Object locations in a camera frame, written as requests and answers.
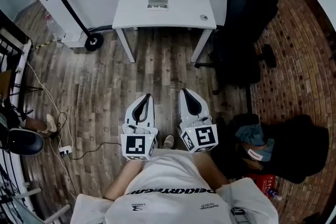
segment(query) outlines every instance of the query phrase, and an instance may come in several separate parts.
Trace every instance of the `water bottle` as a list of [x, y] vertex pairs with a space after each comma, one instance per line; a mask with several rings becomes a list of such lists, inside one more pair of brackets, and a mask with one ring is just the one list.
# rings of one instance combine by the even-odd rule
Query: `water bottle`
[[61, 46], [62, 43], [58, 42], [58, 40], [62, 39], [64, 37], [65, 32], [63, 29], [58, 25], [58, 23], [54, 20], [54, 18], [47, 13], [46, 16], [43, 17], [44, 21], [46, 22], [47, 28], [54, 36], [54, 39], [56, 40], [57, 46]]
[[273, 197], [275, 200], [281, 201], [282, 197], [279, 195], [279, 193], [273, 189], [273, 188], [269, 188], [267, 191], [267, 194], [271, 197]]

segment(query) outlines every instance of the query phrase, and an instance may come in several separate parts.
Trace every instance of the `cable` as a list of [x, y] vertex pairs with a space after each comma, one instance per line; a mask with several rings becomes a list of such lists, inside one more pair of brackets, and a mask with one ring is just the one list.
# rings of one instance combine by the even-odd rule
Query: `cable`
[[98, 149], [100, 149], [100, 147], [101, 147], [103, 144], [111, 144], [111, 145], [119, 145], [119, 146], [121, 146], [121, 144], [119, 144], [119, 143], [102, 142], [102, 143], [99, 145], [99, 147], [98, 147], [97, 149], [95, 149], [94, 151], [86, 151], [80, 158], [72, 158], [69, 154], [68, 154], [68, 156], [69, 156], [69, 158], [70, 158], [71, 160], [73, 160], [73, 161], [77, 161], [77, 160], [79, 160], [79, 159], [82, 159], [87, 153], [96, 152]]
[[[59, 112], [59, 110], [58, 110], [58, 108], [57, 108], [57, 106], [56, 106], [56, 104], [55, 104], [55, 101], [54, 101], [53, 96], [51, 95], [51, 93], [50, 93], [50, 92], [48, 91], [48, 89], [41, 83], [41, 81], [40, 81], [38, 75], [36, 74], [36, 72], [35, 72], [35, 70], [32, 68], [32, 66], [29, 64], [29, 62], [26, 61], [26, 63], [27, 63], [28, 66], [31, 68], [31, 70], [33, 71], [33, 73], [34, 73], [34, 75], [35, 75], [35, 77], [36, 77], [36, 79], [37, 79], [37, 81], [38, 81], [38, 83], [39, 83], [39, 84], [42, 86], [42, 88], [45, 90], [47, 96], [49, 97], [50, 101], [51, 101], [52, 104], [54, 105], [54, 107], [55, 107], [55, 109], [56, 109], [56, 111], [57, 111], [57, 113], [58, 113], [57, 121], [60, 122], [60, 118], [59, 118], [60, 115], [61, 115], [61, 116], [63, 117], [63, 119], [65, 120], [64, 123], [62, 124], [62, 126], [60, 127], [60, 129], [58, 130], [58, 132], [61, 131], [61, 137], [59, 137], [58, 132], [57, 132], [57, 134], [56, 134], [56, 136], [59, 138], [58, 148], [61, 147], [61, 141], [62, 141], [62, 138], [63, 138], [63, 130], [62, 130], [62, 128], [63, 128], [63, 126], [65, 125], [65, 123], [67, 123], [67, 125], [68, 125], [68, 130], [69, 130], [69, 136], [70, 136], [70, 138], [71, 138], [71, 149], [72, 149], [72, 148], [73, 148], [73, 139], [72, 139], [72, 136], [71, 136], [71, 133], [70, 133], [70, 126], [69, 126], [69, 122], [68, 122], [68, 120], [67, 120], [67, 115], [66, 115], [66, 113], [64, 113], [64, 112]], [[50, 138], [50, 137], [47, 137], [47, 138], [50, 139], [49, 142], [50, 142], [50, 147], [51, 147], [51, 149], [52, 149], [52, 152], [53, 152], [54, 155], [59, 159], [59, 161], [61, 162], [62, 167], [65, 169], [65, 171], [66, 171], [66, 173], [67, 173], [67, 190], [70, 192], [71, 196], [72, 196], [74, 199], [76, 199], [75, 196], [72, 194], [72, 192], [69, 190], [69, 181], [68, 181], [69, 173], [68, 173], [68, 170], [67, 170], [67, 169], [65, 168], [65, 166], [63, 165], [62, 160], [60, 159], [60, 157], [58, 157], [57, 154], [56, 154], [56, 152], [54, 151], [54, 148], [53, 148], [52, 145], [51, 145], [51, 138]]]
[[[57, 114], [58, 114], [58, 116], [59, 116], [59, 115], [62, 114], [62, 113], [59, 112], [59, 110], [58, 110], [58, 108], [57, 108], [57, 106], [56, 106], [56, 104], [55, 104], [55, 101], [54, 101], [54, 99], [53, 99], [53, 96], [52, 96], [51, 93], [48, 91], [48, 89], [41, 83], [41, 81], [40, 81], [38, 75], [36, 74], [36, 72], [35, 72], [35, 70], [32, 68], [32, 66], [30, 65], [30, 63], [29, 63], [28, 61], [26, 61], [26, 63], [28, 64], [28, 66], [29, 66], [29, 67], [31, 68], [31, 70], [33, 71], [33, 73], [34, 73], [34, 75], [35, 75], [35, 77], [36, 77], [38, 83], [39, 83], [39, 84], [42, 86], [42, 88], [45, 90], [47, 96], [49, 97], [50, 101], [51, 101], [52, 104], [54, 105], [54, 107], [55, 107], [55, 109], [56, 109], [56, 111], [57, 111]], [[73, 149], [73, 139], [72, 139], [72, 136], [71, 136], [71, 131], [70, 131], [69, 122], [68, 122], [68, 120], [67, 120], [66, 117], [64, 117], [63, 115], [62, 115], [62, 117], [63, 117], [63, 119], [65, 120], [64, 123], [67, 123], [67, 125], [68, 125], [69, 136], [70, 136], [70, 138], [71, 138], [71, 149]], [[58, 148], [61, 148], [61, 142], [62, 142], [62, 138], [63, 138], [63, 130], [62, 130], [62, 128], [61, 128], [60, 130], [61, 130], [61, 137], [60, 137], [60, 141], [59, 141], [59, 144], [58, 144]]]
[[61, 165], [63, 166], [63, 168], [65, 169], [65, 171], [67, 172], [67, 190], [68, 192], [70, 192], [71, 196], [76, 200], [75, 196], [72, 194], [72, 192], [70, 191], [69, 189], [69, 181], [68, 181], [68, 176], [69, 176], [69, 173], [68, 173], [68, 170], [65, 168], [65, 166], [63, 165], [62, 163], [62, 160], [60, 159], [60, 157], [57, 156], [56, 152], [54, 151], [54, 148], [52, 147], [52, 144], [51, 144], [51, 139], [49, 140], [50, 142], [50, 147], [52, 149], [52, 152], [54, 153], [54, 155], [59, 159], [59, 161], [61, 162]]
[[68, 175], [69, 175], [69, 178], [70, 178], [70, 181], [71, 181], [72, 187], [74, 188], [73, 190], [74, 190], [75, 194], [78, 196], [78, 194], [77, 194], [77, 192], [76, 192], [76, 189], [75, 189], [75, 186], [73, 185], [73, 182], [72, 182], [72, 179], [71, 179], [71, 176], [70, 176], [70, 173], [69, 173], [69, 170], [68, 170], [67, 164], [65, 163], [64, 157], [62, 157], [62, 160], [63, 160], [63, 162], [64, 162], [65, 169], [66, 169], [66, 170], [67, 170], [67, 172], [68, 172]]

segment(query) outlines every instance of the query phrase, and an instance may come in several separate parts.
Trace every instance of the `person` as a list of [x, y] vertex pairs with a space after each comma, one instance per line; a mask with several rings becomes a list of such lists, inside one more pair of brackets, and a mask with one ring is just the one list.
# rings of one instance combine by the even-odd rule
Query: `person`
[[173, 144], [169, 135], [150, 161], [128, 161], [103, 198], [80, 194], [71, 224], [278, 223], [250, 178], [229, 184], [208, 153], [171, 150]]
[[57, 131], [57, 126], [53, 116], [47, 114], [46, 122], [32, 119], [23, 111], [11, 105], [9, 99], [5, 100], [4, 105], [0, 105], [0, 115], [6, 119], [6, 125], [9, 129], [22, 127], [45, 134]]

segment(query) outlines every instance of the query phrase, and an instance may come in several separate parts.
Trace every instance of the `blue cloth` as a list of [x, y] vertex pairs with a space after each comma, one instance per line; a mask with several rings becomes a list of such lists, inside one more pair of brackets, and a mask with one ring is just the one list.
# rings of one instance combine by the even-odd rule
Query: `blue cloth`
[[264, 141], [264, 133], [261, 128], [260, 123], [255, 125], [245, 125], [238, 129], [236, 132], [236, 137], [239, 138], [240, 141], [253, 145], [253, 146], [264, 146], [267, 145], [268, 147], [261, 151], [254, 151], [255, 153], [263, 156], [262, 162], [268, 162], [272, 156], [272, 150], [274, 146], [274, 139], [270, 138]]

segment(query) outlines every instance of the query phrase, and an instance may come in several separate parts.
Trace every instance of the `white shoe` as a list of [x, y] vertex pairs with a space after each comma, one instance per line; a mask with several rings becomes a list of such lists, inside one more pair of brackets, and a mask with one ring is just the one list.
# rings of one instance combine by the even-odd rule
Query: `white shoe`
[[166, 150], [171, 150], [173, 146], [174, 146], [174, 137], [170, 134], [164, 140], [162, 148]]
[[45, 134], [48, 133], [48, 131], [55, 133], [57, 131], [57, 126], [56, 126], [53, 116], [51, 116], [50, 114], [47, 114], [46, 117], [47, 117], [47, 128], [41, 132]]

